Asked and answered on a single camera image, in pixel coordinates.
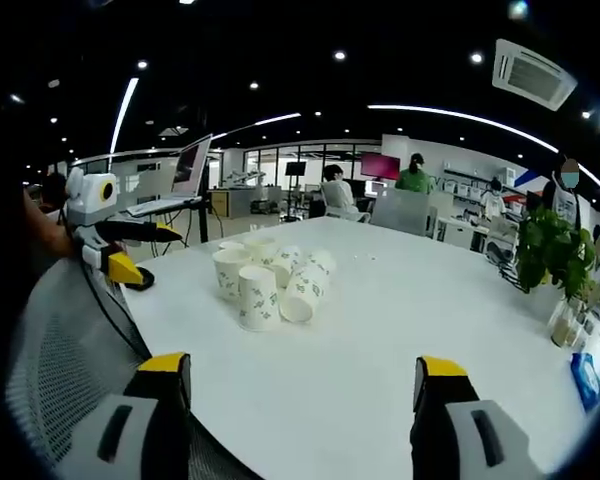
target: black ceiling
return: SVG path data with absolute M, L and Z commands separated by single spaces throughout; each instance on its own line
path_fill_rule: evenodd
M 379 140 L 401 127 L 405 135 L 482 151 L 545 175 L 555 160 L 535 143 L 475 122 L 366 108 L 406 104 L 510 125 L 555 145 L 600 178 L 600 131 L 595 119 L 581 118 L 583 110 L 600 112 L 596 1 L 530 2 L 531 15 L 522 22 L 507 18 L 506 1 L 364 2 L 358 8 L 247 0 L 114 0 L 101 8 L 91 5 L 102 0 L 0 3 L 6 4 L 0 6 L 0 160 L 13 162 L 18 175 L 35 170 L 24 164 L 107 153 L 125 89 L 137 76 L 116 151 L 180 147 L 205 133 L 300 112 L 300 118 L 245 129 L 214 146 Z M 550 58 L 578 79 L 559 111 L 491 86 L 498 38 Z M 344 62 L 332 57 L 338 49 L 347 53 Z M 485 55 L 482 65 L 468 60 L 475 50 Z M 137 70 L 141 59 L 149 62 L 145 71 Z M 51 89 L 53 79 L 60 86 Z M 249 89 L 254 80 L 257 91 Z M 25 103 L 10 100 L 11 93 Z M 51 117 L 58 122 L 51 124 Z M 160 140 L 159 132 L 178 125 L 189 131 Z M 579 188 L 597 198 L 600 209 L 600 189 L 588 179 Z

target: red monitor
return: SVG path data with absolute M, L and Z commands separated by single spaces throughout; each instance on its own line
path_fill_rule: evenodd
M 379 153 L 362 154 L 360 173 L 370 177 L 398 180 L 400 178 L 400 159 Z

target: ceiling vent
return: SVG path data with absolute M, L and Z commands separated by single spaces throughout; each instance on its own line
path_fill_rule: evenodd
M 491 83 L 554 112 L 578 84 L 575 78 L 552 61 L 502 38 L 496 41 Z

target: face mask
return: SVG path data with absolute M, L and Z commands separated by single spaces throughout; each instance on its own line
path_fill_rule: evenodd
M 564 183 L 564 186 L 567 188 L 575 188 L 575 186 L 578 184 L 579 177 L 580 175 L 578 172 L 563 172 L 560 175 L 560 178 L 562 178 L 562 183 Z

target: person in green shirt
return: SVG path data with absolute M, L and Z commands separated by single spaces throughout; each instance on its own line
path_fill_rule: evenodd
M 412 192 L 429 193 L 431 184 L 429 175 L 422 170 L 424 158 L 419 153 L 411 155 L 409 168 L 400 172 L 400 178 L 396 182 L 399 190 L 411 190 Z

